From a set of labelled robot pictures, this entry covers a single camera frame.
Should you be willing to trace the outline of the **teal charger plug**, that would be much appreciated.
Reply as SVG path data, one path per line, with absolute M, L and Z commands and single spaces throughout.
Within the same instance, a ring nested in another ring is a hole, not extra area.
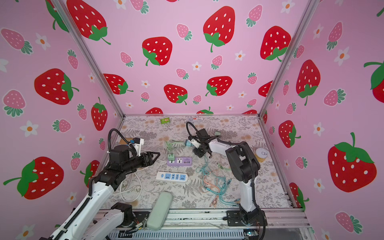
M 190 148 L 194 147 L 193 143 L 190 140 L 186 140 L 185 145 L 186 147 L 190 147 Z

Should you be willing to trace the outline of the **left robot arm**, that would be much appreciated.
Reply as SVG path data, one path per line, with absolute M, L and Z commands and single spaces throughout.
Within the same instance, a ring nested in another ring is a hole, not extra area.
M 94 218 L 127 175 L 136 173 L 139 168 L 152 166 L 161 155 L 150 151 L 142 153 L 143 144 L 140 138 L 133 138 L 115 147 L 108 142 L 107 165 L 90 179 L 88 194 L 49 236 L 50 240 L 107 240 L 118 226 L 130 226 L 135 222 L 132 206 L 124 203 L 115 204 L 97 223 Z

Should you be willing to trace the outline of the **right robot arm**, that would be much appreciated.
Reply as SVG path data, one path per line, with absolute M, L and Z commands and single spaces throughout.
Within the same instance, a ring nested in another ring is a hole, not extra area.
M 261 166 L 248 143 L 223 141 L 221 136 L 210 136 L 205 129 L 198 130 L 191 122 L 186 122 L 186 129 L 197 157 L 211 157 L 216 153 L 227 158 L 232 174 L 240 182 L 240 220 L 245 225 L 267 226 L 266 214 L 256 202 L 255 185 Z

